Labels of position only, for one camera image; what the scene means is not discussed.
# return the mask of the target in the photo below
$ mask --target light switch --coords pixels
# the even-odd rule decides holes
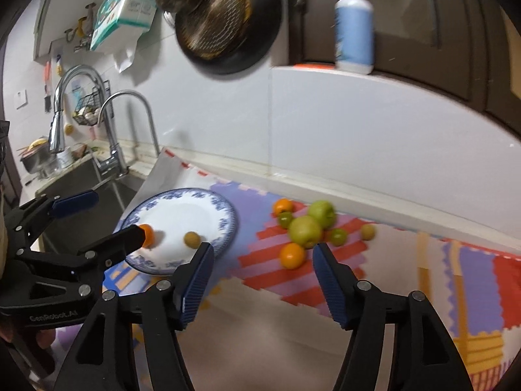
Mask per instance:
[[[27,90],[15,93],[15,109],[19,109],[27,104]]]

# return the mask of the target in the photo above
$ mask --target orange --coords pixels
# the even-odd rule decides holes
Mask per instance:
[[[143,231],[145,231],[145,242],[143,243],[144,248],[150,248],[154,244],[154,230],[149,224],[138,225]]]
[[[300,245],[294,242],[289,243],[282,247],[280,251],[279,259],[280,264],[284,269],[298,269],[300,268],[307,258],[307,252]]]
[[[280,200],[275,201],[273,204],[274,215],[278,216],[284,211],[293,212],[293,202],[287,198],[281,198]]]

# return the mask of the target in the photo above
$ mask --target blue floral pattern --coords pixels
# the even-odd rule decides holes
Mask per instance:
[[[152,201],[149,201],[148,203],[146,203],[143,207],[145,208],[145,210],[150,210],[150,209],[153,209],[156,205],[157,205],[157,200],[152,200]]]
[[[231,243],[237,228],[237,217],[232,204],[225,197],[211,190],[202,188],[180,188],[157,194],[142,202],[125,220],[120,221],[115,232],[127,228],[132,224],[139,223],[141,216],[146,211],[155,207],[160,200],[181,198],[187,193],[190,193],[187,197],[208,199],[208,202],[219,212],[219,222],[217,225],[219,231],[218,237],[211,242],[215,256],[217,257]],[[152,260],[148,260],[142,255],[129,255],[126,261],[133,268],[149,275],[171,275],[180,265],[188,263],[186,260],[176,260],[157,266]]]
[[[222,197],[213,197],[212,198],[212,204],[214,205],[215,209],[218,211],[221,211],[226,207],[226,201],[223,201]]]
[[[226,217],[219,219],[219,231],[225,230],[228,224],[230,224],[230,219],[227,219]]]

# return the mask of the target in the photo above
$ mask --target person's hand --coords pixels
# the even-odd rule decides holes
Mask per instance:
[[[5,318],[0,320],[0,338],[2,338],[6,342],[11,342],[14,334],[14,330],[12,327],[12,323],[6,320]],[[50,345],[56,339],[56,330],[55,329],[45,329],[40,330],[36,333],[36,343],[40,346],[40,348],[46,349],[49,348]]]

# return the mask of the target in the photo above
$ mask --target wire basket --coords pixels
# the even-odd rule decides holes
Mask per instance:
[[[105,82],[103,82],[103,86],[105,86],[105,91],[107,92],[107,96],[109,97],[110,82],[106,80]],[[102,105],[103,103],[101,101],[100,93],[97,91],[95,87],[93,87],[92,94],[86,95],[78,100],[76,104],[76,109],[72,114],[72,118],[79,125],[95,126],[97,124],[97,119],[100,114]],[[109,103],[107,110],[109,111],[109,114],[112,117],[112,103]]]

